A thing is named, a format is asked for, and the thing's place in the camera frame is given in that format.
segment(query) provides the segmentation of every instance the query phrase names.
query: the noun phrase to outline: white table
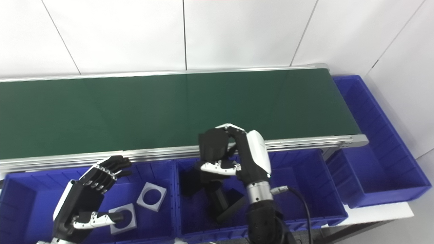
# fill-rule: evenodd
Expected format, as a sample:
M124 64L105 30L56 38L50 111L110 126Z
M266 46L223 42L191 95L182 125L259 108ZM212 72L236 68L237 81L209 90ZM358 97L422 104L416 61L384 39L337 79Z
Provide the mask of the white table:
M364 208L351 209L344 205L348 218L337 226L343 229L325 236L322 240L315 241L315 244L328 244L342 241L378 226L387 224L393 220L413 217L413 211L407 202L376 205Z

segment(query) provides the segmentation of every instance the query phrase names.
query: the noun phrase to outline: cable connector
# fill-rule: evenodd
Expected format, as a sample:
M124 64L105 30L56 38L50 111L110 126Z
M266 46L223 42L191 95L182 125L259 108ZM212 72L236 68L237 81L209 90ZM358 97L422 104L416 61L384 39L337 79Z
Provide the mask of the cable connector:
M271 189L270 193L272 195L277 195L277 194L280 194L280 193L286 192L286 191L288 191L288 186L287 185L282 185L282 186L279 186L279 187Z

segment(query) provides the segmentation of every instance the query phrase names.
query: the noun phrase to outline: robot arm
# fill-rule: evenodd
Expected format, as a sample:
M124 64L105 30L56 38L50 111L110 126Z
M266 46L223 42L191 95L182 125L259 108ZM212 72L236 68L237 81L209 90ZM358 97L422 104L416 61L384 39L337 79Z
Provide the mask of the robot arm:
M98 212L104 194L120 177L131 174L128 158L112 156L94 164L79 180L66 186L53 213L53 240L56 244L78 244L94 228L118 223L122 213Z
M236 145L229 150L229 137ZM295 243L291 232L283 222L283 215L277 210L268 183L271 177L271 163L264 139L255 130L224 124L199 135L201 171L219 175L236 175L247 190L248 235L251 244ZM223 168L225 159L238 151L240 164Z

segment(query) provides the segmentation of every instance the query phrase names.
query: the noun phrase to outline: black cable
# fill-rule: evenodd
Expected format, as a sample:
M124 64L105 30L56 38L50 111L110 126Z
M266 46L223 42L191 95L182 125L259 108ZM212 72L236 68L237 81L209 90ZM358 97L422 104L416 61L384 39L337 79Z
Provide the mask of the black cable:
M304 200L303 195L301 195L301 193L299 193L296 189L288 186L288 191L292 192L303 202L304 210L306 211L306 216L307 216L307 234L309 236L309 244L312 244L313 241L312 241L312 230L310 227L310 213L309 213L309 208L307 207L306 200Z

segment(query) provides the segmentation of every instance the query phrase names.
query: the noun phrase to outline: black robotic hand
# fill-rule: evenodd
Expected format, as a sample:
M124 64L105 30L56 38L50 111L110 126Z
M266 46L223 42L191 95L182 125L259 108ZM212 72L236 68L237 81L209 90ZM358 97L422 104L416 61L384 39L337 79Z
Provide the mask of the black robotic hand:
M71 180L54 210L52 243L78 244L94 228L122 221L122 213L97 211L104 193L118 178L132 173L123 170L130 166L128 158L112 156L94 164L79 180Z

